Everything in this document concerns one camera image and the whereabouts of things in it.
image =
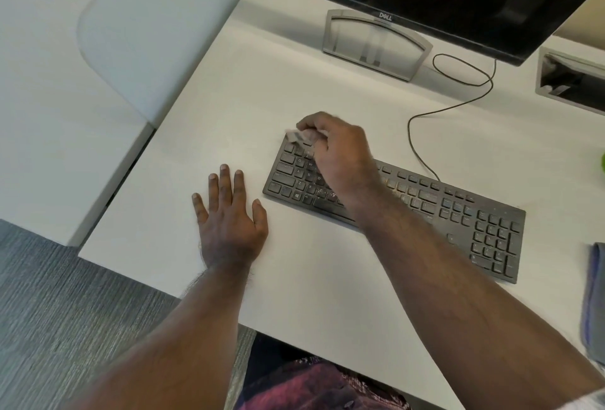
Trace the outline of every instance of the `blue towel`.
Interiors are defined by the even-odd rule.
[[[592,247],[582,312],[582,341],[588,357],[605,366],[605,244]]]

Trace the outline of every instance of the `black cable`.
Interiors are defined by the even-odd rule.
[[[452,59],[454,59],[454,60],[457,60],[457,61],[459,61],[459,62],[461,62],[461,63],[466,64],[466,65],[467,65],[467,66],[469,66],[469,67],[472,67],[472,68],[473,68],[474,70],[476,70],[477,72],[480,72],[481,74],[483,74],[484,76],[486,76],[486,77],[487,77],[487,80],[486,80],[485,82],[483,82],[483,83],[480,83],[480,84],[475,84],[475,83],[469,83],[469,82],[465,82],[464,80],[459,80],[459,79],[457,79],[457,78],[455,78],[455,77],[451,77],[449,74],[446,74],[446,73],[445,73],[445,72],[443,72],[441,69],[439,69],[439,68],[437,67],[437,65],[435,64],[435,60],[436,60],[438,57],[440,57],[440,56],[446,56],[447,58],[452,58]],[[482,98],[486,97],[486,96],[487,96],[488,94],[490,94],[490,93],[491,93],[491,91],[494,89],[494,77],[495,77],[495,72],[496,72],[497,64],[498,64],[497,60],[494,60],[494,72],[493,72],[493,73],[492,73],[492,75],[490,76],[490,75],[489,75],[487,72],[485,72],[485,71],[483,71],[483,70],[479,69],[479,68],[478,68],[478,67],[476,67],[476,66],[473,66],[471,63],[469,63],[469,62],[467,62],[467,61],[465,61],[465,60],[461,60],[460,58],[456,58],[455,56],[448,55],[448,54],[445,54],[445,53],[440,53],[440,54],[436,54],[436,55],[433,57],[433,67],[434,67],[434,69],[435,69],[437,72],[439,72],[441,75],[443,75],[444,77],[447,77],[448,79],[451,79],[451,80],[453,80],[454,82],[458,82],[459,84],[462,84],[462,85],[467,85],[467,86],[469,86],[469,87],[482,87],[482,86],[484,86],[484,85],[486,85],[486,84],[488,84],[488,83],[489,83],[489,85],[490,85],[490,86],[489,86],[489,90],[487,90],[487,91],[486,91],[484,94],[482,94],[481,96],[478,96],[477,98],[474,98],[474,99],[469,100],[469,101],[461,102],[460,104],[456,104],[455,106],[446,107],[445,109],[433,110],[432,112],[420,113],[420,114],[418,114],[418,115],[414,115],[413,117],[411,117],[411,118],[408,120],[408,141],[409,141],[409,143],[410,143],[410,147],[412,148],[412,152],[414,152],[414,155],[416,156],[416,158],[418,159],[418,161],[419,161],[420,163],[422,163],[422,165],[423,165],[423,166],[424,166],[426,169],[428,169],[430,172],[432,172],[433,176],[435,176],[439,182],[441,182],[441,179],[439,178],[439,176],[437,176],[437,173],[436,173],[435,171],[433,171],[433,170],[431,169],[431,167],[425,163],[425,161],[422,159],[422,157],[420,157],[420,155],[418,154],[418,152],[417,152],[417,151],[416,151],[416,149],[414,148],[414,144],[412,143],[412,133],[411,133],[411,131],[410,131],[410,124],[412,123],[412,120],[413,120],[414,118],[426,117],[427,115],[433,115],[433,114],[436,114],[436,113],[439,113],[439,112],[445,112],[446,110],[450,110],[450,109],[454,109],[454,108],[457,108],[457,107],[460,107],[460,106],[464,106],[465,104],[470,104],[471,102],[475,102],[475,101],[478,101],[478,100],[480,100],[480,99],[482,99]]]

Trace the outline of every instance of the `gray carpet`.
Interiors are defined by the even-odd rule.
[[[178,300],[0,221],[0,408],[56,409]],[[226,408],[245,376],[254,331],[239,330]]]

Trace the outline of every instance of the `hand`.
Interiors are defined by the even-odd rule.
[[[318,112],[302,119],[297,128],[305,130],[314,142],[315,162],[345,206],[381,186],[366,133],[361,127]]]
[[[252,220],[246,213],[244,173],[237,170],[231,191],[229,167],[221,165],[220,179],[208,178],[208,211],[199,193],[193,207],[200,227],[201,255],[206,267],[236,263],[247,268],[261,252],[268,235],[267,211],[259,200],[252,203]]]

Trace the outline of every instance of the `black keyboard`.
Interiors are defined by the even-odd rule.
[[[458,246],[474,265],[495,278],[517,282],[525,211],[378,160],[376,168],[385,188]],[[262,192],[355,225],[318,170],[310,146],[284,138]]]

